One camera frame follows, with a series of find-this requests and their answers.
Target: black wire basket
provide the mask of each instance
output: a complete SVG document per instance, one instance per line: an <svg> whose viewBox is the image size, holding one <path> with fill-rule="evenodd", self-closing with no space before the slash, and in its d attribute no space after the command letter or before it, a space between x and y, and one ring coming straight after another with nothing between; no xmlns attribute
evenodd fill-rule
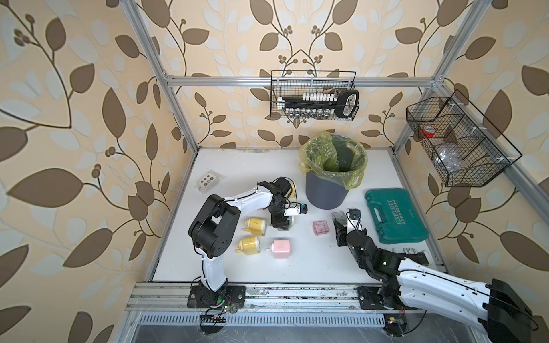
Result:
<svg viewBox="0 0 549 343"><path fill-rule="evenodd" d="M359 108L354 71L271 71L270 119L353 120Z"/></svg>
<svg viewBox="0 0 549 343"><path fill-rule="evenodd" d="M466 114L465 99L456 90L450 97L432 97L406 108L406 121L414 139L421 143L447 187L485 186L522 157L513 143L468 100L465 103L483 115L483 125ZM508 143L513 153L502 151L499 142Z"/></svg>

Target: floral wallpaper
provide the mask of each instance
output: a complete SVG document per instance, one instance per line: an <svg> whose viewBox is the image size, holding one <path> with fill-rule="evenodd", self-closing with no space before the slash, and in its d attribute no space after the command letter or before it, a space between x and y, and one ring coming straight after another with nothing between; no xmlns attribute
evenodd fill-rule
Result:
<svg viewBox="0 0 549 343"><path fill-rule="evenodd" d="M472 0L137 0L168 74L431 76Z"/></svg>
<svg viewBox="0 0 549 343"><path fill-rule="evenodd" d="M493 1L446 79L484 111L494 126L478 119L492 133L517 146L524 154L517 163L546 191L548 19L547 1ZM454 273L509 283L547 321L549 226L505 174L482 188L446 188L416 140L399 159Z"/></svg>
<svg viewBox="0 0 549 343"><path fill-rule="evenodd" d="M415 103L414 87L359 88L360 109L352 121L289 119L270 114L269 92L246 87L178 87L183 112L201 147L298 148L318 132L351 137L366 148L392 147Z"/></svg>
<svg viewBox="0 0 549 343"><path fill-rule="evenodd" d="M0 0L0 33L0 341L107 342L192 153L117 2Z"/></svg>

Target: yellow plastic bag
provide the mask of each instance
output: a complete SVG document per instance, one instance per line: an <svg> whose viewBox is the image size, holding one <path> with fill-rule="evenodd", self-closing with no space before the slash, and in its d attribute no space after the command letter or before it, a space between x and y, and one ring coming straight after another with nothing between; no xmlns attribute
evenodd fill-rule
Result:
<svg viewBox="0 0 549 343"><path fill-rule="evenodd" d="M356 188L362 182L368 163L362 144L335 133L322 131L299 149L302 173L312 171L321 179Z"/></svg>

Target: metal grate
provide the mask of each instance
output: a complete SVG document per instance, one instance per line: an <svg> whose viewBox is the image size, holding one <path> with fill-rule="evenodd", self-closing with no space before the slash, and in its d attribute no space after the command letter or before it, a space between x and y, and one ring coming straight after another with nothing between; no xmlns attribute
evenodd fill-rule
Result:
<svg viewBox="0 0 549 343"><path fill-rule="evenodd" d="M359 108L355 76L353 71L271 71L270 119L353 120Z"/></svg>
<svg viewBox="0 0 549 343"><path fill-rule="evenodd" d="M465 99L454 92L449 98L433 97L406 108L406 121L415 140L421 143L447 187L485 186L522 156L488 118L484 117L486 127L474 123L460 107ZM518 157L508 157L490 134L507 140Z"/></svg>
<svg viewBox="0 0 549 343"><path fill-rule="evenodd" d="M385 326L381 313L228 313L226 325L248 327L376 327ZM199 312L157 312L142 314L140 325L199 325Z"/></svg>

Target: green tool case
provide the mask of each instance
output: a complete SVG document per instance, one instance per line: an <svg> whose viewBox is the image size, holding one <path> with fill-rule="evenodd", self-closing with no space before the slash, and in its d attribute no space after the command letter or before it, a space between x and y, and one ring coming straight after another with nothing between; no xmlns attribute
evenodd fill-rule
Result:
<svg viewBox="0 0 549 343"><path fill-rule="evenodd" d="M417 243L429 237L407 190L372 189L364 197L382 244Z"/></svg>

